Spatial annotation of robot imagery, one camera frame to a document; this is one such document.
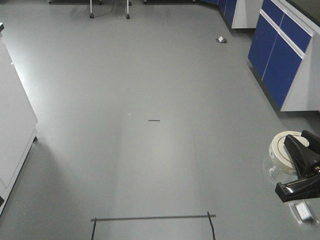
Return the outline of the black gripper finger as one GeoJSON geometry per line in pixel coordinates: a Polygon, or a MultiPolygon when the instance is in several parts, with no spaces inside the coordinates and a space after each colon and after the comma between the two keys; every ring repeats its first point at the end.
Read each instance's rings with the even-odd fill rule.
{"type": "Polygon", "coordinates": [[[303,177],[298,180],[281,183],[275,187],[275,193],[283,203],[320,197],[320,175],[303,177]]]}
{"type": "Polygon", "coordinates": [[[284,146],[292,159],[297,177],[309,178],[320,173],[320,137],[307,130],[303,130],[301,136],[308,141],[308,146],[291,134],[285,137],[284,146]]]}

